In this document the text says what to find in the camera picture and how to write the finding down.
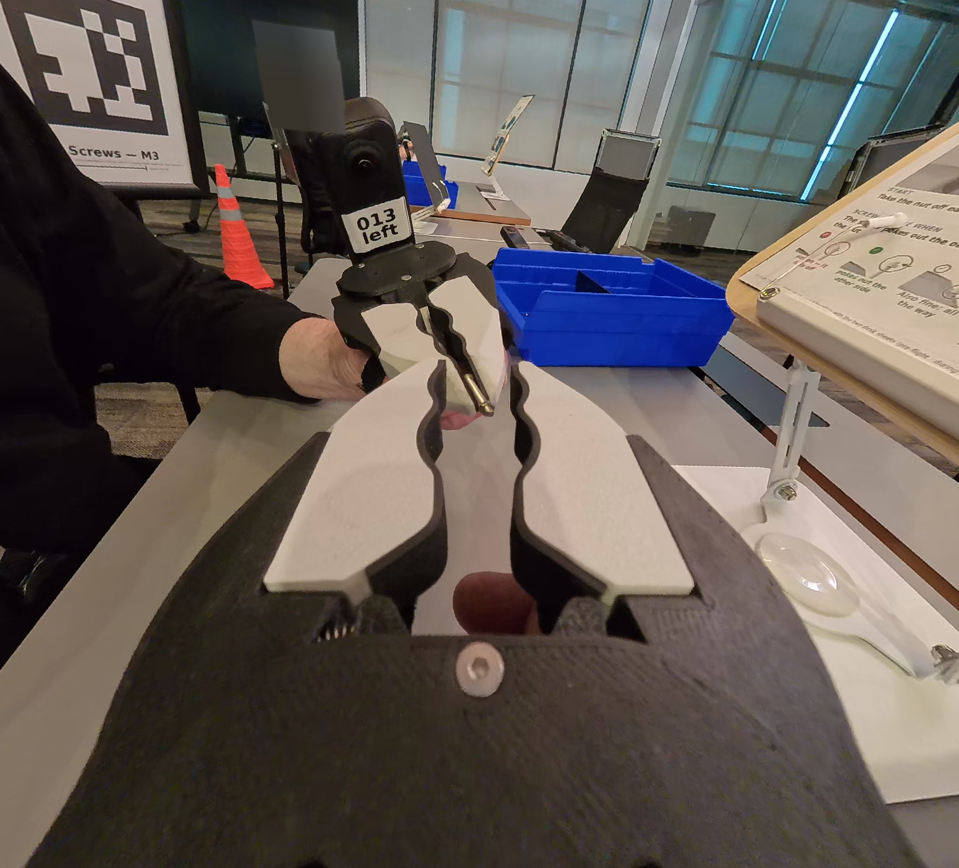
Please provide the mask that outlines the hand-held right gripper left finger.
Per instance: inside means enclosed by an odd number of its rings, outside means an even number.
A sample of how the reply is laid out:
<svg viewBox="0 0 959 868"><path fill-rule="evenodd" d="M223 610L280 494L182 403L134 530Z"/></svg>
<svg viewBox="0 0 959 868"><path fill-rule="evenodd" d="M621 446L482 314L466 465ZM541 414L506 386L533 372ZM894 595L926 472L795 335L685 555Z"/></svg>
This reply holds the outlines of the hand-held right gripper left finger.
<svg viewBox="0 0 959 868"><path fill-rule="evenodd" d="M413 621L447 563L445 402L446 365L426 360L338 420L264 576L270 595L332 596L353 610L378 596Z"/></svg>

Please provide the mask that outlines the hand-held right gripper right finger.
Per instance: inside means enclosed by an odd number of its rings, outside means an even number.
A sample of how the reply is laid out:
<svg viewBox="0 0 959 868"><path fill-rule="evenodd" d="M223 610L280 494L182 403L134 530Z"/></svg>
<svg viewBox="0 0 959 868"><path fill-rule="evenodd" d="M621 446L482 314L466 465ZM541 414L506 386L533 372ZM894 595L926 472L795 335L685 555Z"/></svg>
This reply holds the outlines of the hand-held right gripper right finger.
<svg viewBox="0 0 959 868"><path fill-rule="evenodd" d="M694 580L628 436L591 400L530 362L510 369L514 484L510 562L541 631L567 604L689 598Z"/></svg>

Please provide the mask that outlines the blue plastic bin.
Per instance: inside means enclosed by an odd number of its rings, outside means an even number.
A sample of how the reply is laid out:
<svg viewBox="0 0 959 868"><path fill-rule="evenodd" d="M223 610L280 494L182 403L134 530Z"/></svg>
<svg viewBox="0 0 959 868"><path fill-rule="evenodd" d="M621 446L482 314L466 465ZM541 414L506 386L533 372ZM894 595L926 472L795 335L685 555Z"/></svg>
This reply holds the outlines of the blue plastic bin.
<svg viewBox="0 0 959 868"><path fill-rule="evenodd" d="M702 367L734 321L723 287L662 259L502 248L492 273L541 368Z"/></svg>

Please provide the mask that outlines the neighbouring grey desk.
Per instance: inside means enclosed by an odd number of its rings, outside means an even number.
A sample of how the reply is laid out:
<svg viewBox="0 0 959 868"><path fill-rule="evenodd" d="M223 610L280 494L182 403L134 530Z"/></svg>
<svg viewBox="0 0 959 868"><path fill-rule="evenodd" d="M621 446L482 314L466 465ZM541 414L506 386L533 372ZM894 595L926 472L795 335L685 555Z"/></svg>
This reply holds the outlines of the neighbouring grey desk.
<svg viewBox="0 0 959 868"><path fill-rule="evenodd" d="M428 225L433 225L434 228L429 229ZM483 262L493 260L497 250L506 247L507 243L500 235L500 229L500 224L452 219L436 214L428 215L421 223L414 222L414 231L418 238L435 238L453 246L457 252L467 252ZM548 240L544 240L538 232L528 227L520 230L531 249L551 251ZM656 257L643 254L630 246L618 247L611 254L639 257L646 263L653 262Z"/></svg>

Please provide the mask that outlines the dark rectangular desk plate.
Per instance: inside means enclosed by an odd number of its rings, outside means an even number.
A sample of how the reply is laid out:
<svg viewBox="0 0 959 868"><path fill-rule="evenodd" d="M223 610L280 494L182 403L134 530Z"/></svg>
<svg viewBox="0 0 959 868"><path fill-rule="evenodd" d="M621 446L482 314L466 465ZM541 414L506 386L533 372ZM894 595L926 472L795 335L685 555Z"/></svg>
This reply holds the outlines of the dark rectangular desk plate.
<svg viewBox="0 0 959 868"><path fill-rule="evenodd" d="M699 374L709 379L726 404L757 431L780 426L786 392L729 349L717 347Z"/></svg>

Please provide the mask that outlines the person's left hand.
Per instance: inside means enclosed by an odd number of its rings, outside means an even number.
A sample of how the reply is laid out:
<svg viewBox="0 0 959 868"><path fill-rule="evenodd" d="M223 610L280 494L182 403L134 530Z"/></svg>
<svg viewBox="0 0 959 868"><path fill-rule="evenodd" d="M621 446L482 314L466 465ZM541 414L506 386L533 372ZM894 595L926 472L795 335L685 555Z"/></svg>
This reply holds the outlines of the person's left hand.
<svg viewBox="0 0 959 868"><path fill-rule="evenodd" d="M308 317L283 335L278 363L284 381L296 395L312 401L357 402L367 389L387 377L379 362L363 349L349 347L332 321Z"/></svg>

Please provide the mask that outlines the black upright panel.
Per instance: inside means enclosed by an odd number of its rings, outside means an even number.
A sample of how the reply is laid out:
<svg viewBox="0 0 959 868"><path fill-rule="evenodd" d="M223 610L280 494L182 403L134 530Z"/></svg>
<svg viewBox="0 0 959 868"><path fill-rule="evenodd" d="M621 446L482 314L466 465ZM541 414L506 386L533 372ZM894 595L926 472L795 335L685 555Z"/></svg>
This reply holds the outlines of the black upright panel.
<svg viewBox="0 0 959 868"><path fill-rule="evenodd" d="M441 176L438 159L425 126L416 122L404 121L399 131L401 144L405 147L409 160L415 160L424 179L430 196L430 209L435 213L444 212L450 205L448 187Z"/></svg>

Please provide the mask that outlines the black tripod stand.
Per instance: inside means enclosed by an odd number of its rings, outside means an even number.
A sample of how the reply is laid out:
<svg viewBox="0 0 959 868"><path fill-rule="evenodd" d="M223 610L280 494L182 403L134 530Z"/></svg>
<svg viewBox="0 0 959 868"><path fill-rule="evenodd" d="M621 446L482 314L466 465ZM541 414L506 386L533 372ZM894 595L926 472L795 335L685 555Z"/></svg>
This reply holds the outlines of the black tripod stand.
<svg viewBox="0 0 959 868"><path fill-rule="evenodd" d="M282 286L283 298L289 299L291 294L291 285L290 285L289 264L288 264L286 210L285 210L285 197L284 197L284 188L283 188L285 183L285 174L284 174L284 165L285 165L285 158L286 158L285 153L287 153L289 146L286 143L286 138L282 128L278 125L278 123L276 123L273 120L273 115L270 113L269 104L266 101L263 101L262 104L263 104L263 111L267 117L267 121L270 126L270 137L271 137L271 145L272 145L273 177L274 177L275 204L276 204L274 221L275 221L275 225L277 227L277 233L278 233L281 286Z"/></svg>

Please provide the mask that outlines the background document stand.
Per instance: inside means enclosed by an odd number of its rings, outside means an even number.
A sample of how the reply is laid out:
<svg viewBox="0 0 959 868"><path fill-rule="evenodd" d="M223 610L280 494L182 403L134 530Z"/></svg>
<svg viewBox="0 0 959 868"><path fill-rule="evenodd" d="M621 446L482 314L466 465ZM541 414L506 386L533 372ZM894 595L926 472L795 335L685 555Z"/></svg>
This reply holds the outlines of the background document stand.
<svg viewBox="0 0 959 868"><path fill-rule="evenodd" d="M487 178L493 178L494 170L505 149L506 144L510 139L512 130L534 98L535 95L533 94L521 96L521 98L511 108L506 118L500 124L490 150L481 166L481 170Z"/></svg>

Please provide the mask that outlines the orange traffic cone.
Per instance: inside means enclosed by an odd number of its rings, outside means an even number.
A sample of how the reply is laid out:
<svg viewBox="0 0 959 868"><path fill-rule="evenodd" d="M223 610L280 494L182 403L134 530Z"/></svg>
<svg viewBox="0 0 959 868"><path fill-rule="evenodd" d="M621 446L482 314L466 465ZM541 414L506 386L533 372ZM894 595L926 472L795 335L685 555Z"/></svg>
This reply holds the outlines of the orange traffic cone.
<svg viewBox="0 0 959 868"><path fill-rule="evenodd" d="M262 265L255 250L226 168L222 164L216 164L213 173L217 191L222 261L225 275L256 290L273 289L274 281Z"/></svg>

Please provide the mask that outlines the black mesh office chair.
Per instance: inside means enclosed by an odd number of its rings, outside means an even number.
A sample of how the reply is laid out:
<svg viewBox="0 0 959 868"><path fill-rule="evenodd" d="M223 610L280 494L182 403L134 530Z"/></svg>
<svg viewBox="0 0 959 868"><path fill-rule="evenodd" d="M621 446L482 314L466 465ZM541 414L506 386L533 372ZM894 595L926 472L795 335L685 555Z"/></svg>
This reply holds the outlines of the black mesh office chair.
<svg viewBox="0 0 959 868"><path fill-rule="evenodd" d="M562 232L593 253L610 253L638 210L647 186L648 179L621 178L594 167Z"/></svg>

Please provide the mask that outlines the silver framed panel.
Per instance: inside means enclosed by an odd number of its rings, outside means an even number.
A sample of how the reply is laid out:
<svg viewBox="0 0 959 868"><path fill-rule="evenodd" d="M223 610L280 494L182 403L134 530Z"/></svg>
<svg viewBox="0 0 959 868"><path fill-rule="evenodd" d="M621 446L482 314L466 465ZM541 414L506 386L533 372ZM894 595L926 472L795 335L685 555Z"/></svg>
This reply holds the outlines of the silver framed panel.
<svg viewBox="0 0 959 868"><path fill-rule="evenodd" d="M662 139L632 131L603 129L593 168L632 181L648 181Z"/></svg>
<svg viewBox="0 0 959 868"><path fill-rule="evenodd" d="M842 198L857 187L882 173L905 155L929 142L947 128L947 125L927 125L904 131L895 131L874 136L856 152L846 173L839 197Z"/></svg>

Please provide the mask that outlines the grey floor box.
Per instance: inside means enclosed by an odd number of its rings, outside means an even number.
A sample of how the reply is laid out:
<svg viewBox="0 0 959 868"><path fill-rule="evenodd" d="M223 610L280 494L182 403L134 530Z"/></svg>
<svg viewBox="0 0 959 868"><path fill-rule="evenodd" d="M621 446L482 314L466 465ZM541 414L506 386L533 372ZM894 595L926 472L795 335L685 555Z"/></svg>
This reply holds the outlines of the grey floor box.
<svg viewBox="0 0 959 868"><path fill-rule="evenodd" d="M671 205L666 215L662 247L670 251L703 251L714 220L712 211Z"/></svg>

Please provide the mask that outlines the white stand ledge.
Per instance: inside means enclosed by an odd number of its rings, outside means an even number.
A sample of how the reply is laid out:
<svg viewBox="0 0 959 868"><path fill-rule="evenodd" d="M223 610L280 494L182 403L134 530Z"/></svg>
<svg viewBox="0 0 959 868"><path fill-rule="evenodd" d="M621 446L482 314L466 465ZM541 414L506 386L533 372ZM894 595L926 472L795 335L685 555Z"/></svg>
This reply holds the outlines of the white stand ledge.
<svg viewBox="0 0 959 868"><path fill-rule="evenodd" d="M757 318L827 367L827 375L915 435L941 435L957 446L957 365L909 347L904 337L868 331L843 313L768 287Z"/></svg>

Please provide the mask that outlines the person's black clothed torso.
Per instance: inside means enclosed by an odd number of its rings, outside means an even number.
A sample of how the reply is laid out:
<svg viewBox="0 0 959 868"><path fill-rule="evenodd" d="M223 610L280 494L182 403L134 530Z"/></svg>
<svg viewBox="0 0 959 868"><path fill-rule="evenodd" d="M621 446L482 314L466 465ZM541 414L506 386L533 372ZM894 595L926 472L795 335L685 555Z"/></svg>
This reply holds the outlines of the person's black clothed torso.
<svg viewBox="0 0 959 868"><path fill-rule="evenodd" d="M114 454L95 387L117 374L212 386L135 333L119 242L213 280L83 177L2 70L2 662L157 465Z"/></svg>

